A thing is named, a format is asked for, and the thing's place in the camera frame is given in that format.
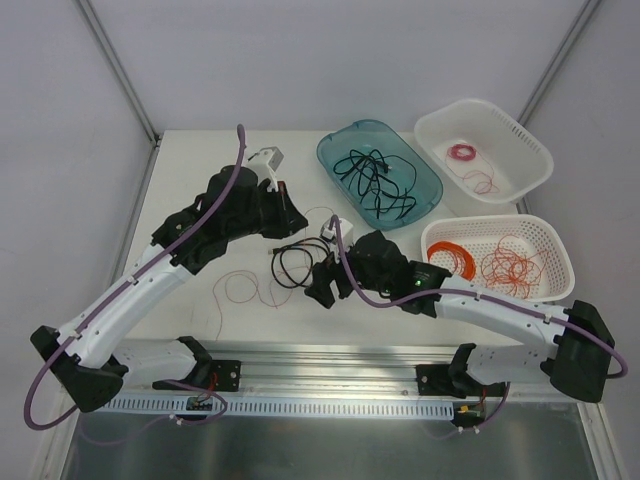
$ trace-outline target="white basket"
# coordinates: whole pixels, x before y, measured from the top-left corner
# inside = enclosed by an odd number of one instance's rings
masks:
[[[553,172],[549,151],[503,110],[484,100],[460,100],[426,115],[418,120],[414,133],[426,153],[425,161],[442,179],[443,201],[459,216],[507,213],[511,204]],[[476,158],[447,161],[447,151],[457,143],[475,147]],[[481,177],[460,178],[472,170],[491,175],[499,191],[475,193]]]
[[[505,235],[518,237],[508,237],[502,242],[503,246],[512,249],[518,255],[531,257],[537,252],[548,251],[547,264],[542,271],[539,285],[531,287],[527,300],[551,302],[571,293],[575,285],[575,276],[569,255],[554,228],[533,215],[489,215],[435,221],[422,232],[422,259],[428,261],[427,248],[436,242],[458,244],[471,254],[476,263],[473,283],[485,286],[484,277],[480,272],[482,259],[495,251],[498,242]],[[430,263],[447,269],[453,269],[454,266],[451,256],[446,252],[434,253]],[[492,288],[508,294],[512,286]]]

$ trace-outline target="tabletop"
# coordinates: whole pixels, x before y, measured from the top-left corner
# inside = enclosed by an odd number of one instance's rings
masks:
[[[332,183],[316,158],[318,142],[329,132],[247,131],[247,152],[277,146],[284,154],[278,168],[296,208],[309,220],[307,236],[319,233],[332,212],[354,224],[354,238],[369,227]],[[416,151],[412,134],[401,136]],[[167,216],[190,205],[206,190],[209,178],[235,162],[236,132],[165,132],[129,251],[127,268],[149,244]],[[409,259],[422,260],[420,235],[435,220],[454,217],[442,202],[412,225],[385,232]],[[398,309],[375,309],[355,294],[327,310],[304,295],[272,281],[270,248],[304,238],[284,240],[252,235],[229,244],[227,254],[164,298],[128,338],[305,343],[330,345],[443,346],[475,342],[506,345],[513,340],[455,319],[411,315]],[[301,252],[288,254],[288,267],[301,267]]]

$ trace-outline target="black cable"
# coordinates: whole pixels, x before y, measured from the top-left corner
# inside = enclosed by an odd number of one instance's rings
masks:
[[[401,192],[400,186],[389,178],[389,171],[393,170],[393,162],[389,162],[389,159],[396,160],[396,164],[403,162],[413,170],[411,186],[405,188],[404,193]],[[347,189],[355,197],[359,197],[361,205],[364,206],[365,201],[373,204],[372,207],[364,208],[374,211],[377,219],[380,219],[380,215],[399,210],[396,216],[396,220],[399,220],[418,203],[416,197],[410,195],[418,177],[416,167],[399,155],[383,155],[377,148],[368,154],[352,149],[348,157],[338,160],[333,165],[333,173],[347,185]]]
[[[272,250],[273,257],[271,257],[271,275],[273,276],[273,279],[278,283],[278,285],[280,285],[283,288],[289,288],[289,289],[307,286],[305,285],[305,282],[309,280],[309,277],[311,276],[311,267],[313,267],[313,264],[314,264],[313,254],[311,253],[310,250],[308,250],[308,248],[320,249],[327,256],[329,256],[329,254],[331,253],[331,250],[329,249],[327,242],[320,237],[303,238],[302,240],[298,240],[297,242],[291,243],[289,245],[284,245],[282,247],[274,248]],[[295,280],[291,276],[291,274],[287,271],[287,268],[284,265],[284,255],[285,253],[291,252],[291,251],[303,252],[305,256],[309,259],[309,270],[307,271],[307,274],[305,275],[305,277],[300,281]],[[287,277],[287,280],[289,280],[291,284],[287,285],[286,283],[283,283],[278,278],[278,274],[276,274],[276,269],[275,269],[276,259],[278,259],[280,263],[280,268],[282,269],[282,273],[284,274],[285,277]]]

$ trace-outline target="white wall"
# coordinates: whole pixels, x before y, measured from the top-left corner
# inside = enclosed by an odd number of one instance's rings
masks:
[[[160,130],[412,130],[465,96],[517,117],[583,1],[94,4]]]
[[[29,335],[105,288],[150,148],[71,1],[4,4],[0,65],[0,477],[23,480]]]
[[[630,376],[605,405],[630,478],[640,478],[640,2],[605,1],[528,128],[555,159],[531,196],[576,271],[574,297],[597,305]]]

